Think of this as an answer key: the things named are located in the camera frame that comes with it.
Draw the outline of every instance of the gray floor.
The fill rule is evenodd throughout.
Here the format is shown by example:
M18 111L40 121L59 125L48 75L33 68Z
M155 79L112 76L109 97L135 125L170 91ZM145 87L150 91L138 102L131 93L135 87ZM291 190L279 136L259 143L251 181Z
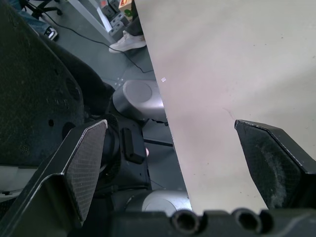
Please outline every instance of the gray floor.
M95 9L87 0L82 0L81 3L93 15L97 16ZM49 13L58 24L72 28L86 37L108 44L101 34L68 2L62 0L60 3L51 2L49 4L49 6L53 5L58 6L63 11L62 16L58 16L56 12ZM59 33L57 43L91 66L103 81L111 84L115 89L130 79L156 79L154 72L143 74L123 54L110 54L104 45L81 38L67 29L55 26L53 23L52 26ZM128 55L144 71L153 69L146 47L131 50ZM160 141L172 141L169 128L153 121L145 126L144 137ZM150 151L148 163L153 189L185 190L178 158L174 150L170 147L152 144L147 144L147 147Z

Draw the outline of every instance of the white sneaker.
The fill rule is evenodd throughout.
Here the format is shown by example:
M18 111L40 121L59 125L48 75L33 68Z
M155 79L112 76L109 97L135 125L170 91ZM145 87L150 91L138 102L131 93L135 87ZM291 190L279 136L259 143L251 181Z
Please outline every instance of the white sneaker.
M110 45L110 53L120 53L119 51L125 52L133 48L142 48L146 46L144 36L132 36L126 31L123 31L123 33L124 36L118 42Z
M44 35L46 35L50 40L54 40L58 36L58 33L54 28L48 27Z

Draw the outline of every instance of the black cable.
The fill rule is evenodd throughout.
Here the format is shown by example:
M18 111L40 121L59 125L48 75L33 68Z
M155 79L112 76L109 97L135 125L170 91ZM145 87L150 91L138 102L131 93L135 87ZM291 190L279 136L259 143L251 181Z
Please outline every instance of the black cable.
M103 43L103 42L96 41L96 40L94 40L94 39L90 39L90 38L88 38L88 37L86 37L86 36L83 36L83 35L79 34L77 31L75 31L75 30L73 30L73 29L71 29L71 28L69 28L69 27L59 25L59 24L58 24L56 21L54 21L45 11L43 11L42 9L38 8L37 6L33 5L33 4L30 3L30 2L28 2L28 3L29 3L29 5L31 5L32 7L35 7L36 9L38 9L39 11L41 11L42 13L44 13L46 16L48 16L48 18L49 18L52 22L54 22L54 24L56 24L57 26L59 26L59 27L61 27L61 28L64 28L64 29L67 29L67 30L70 30L70 31L74 32L75 34L77 34L78 36L80 36L80 37L82 37L82 38L85 38L86 40L89 40L89 41L92 41L92 42L95 42L95 43L103 44L103 45L105 45L106 47L108 47L108 48L110 48L110 49L112 49L112 50L114 50L114 51L116 51L116 52L123 53L123 54L126 56L126 58L128 58L128 60L131 61L131 63L135 65L136 68L138 68L139 70L142 71L142 73L150 73L150 72L153 71L153 70L149 70L149 71L145 71L145 72L144 72L143 69L142 69L141 67L139 67L136 63L134 63L133 60L131 60L130 57L128 57L125 52L120 51L120 50L113 49L113 48L111 48L110 46L108 46L107 44L105 44L105 43Z

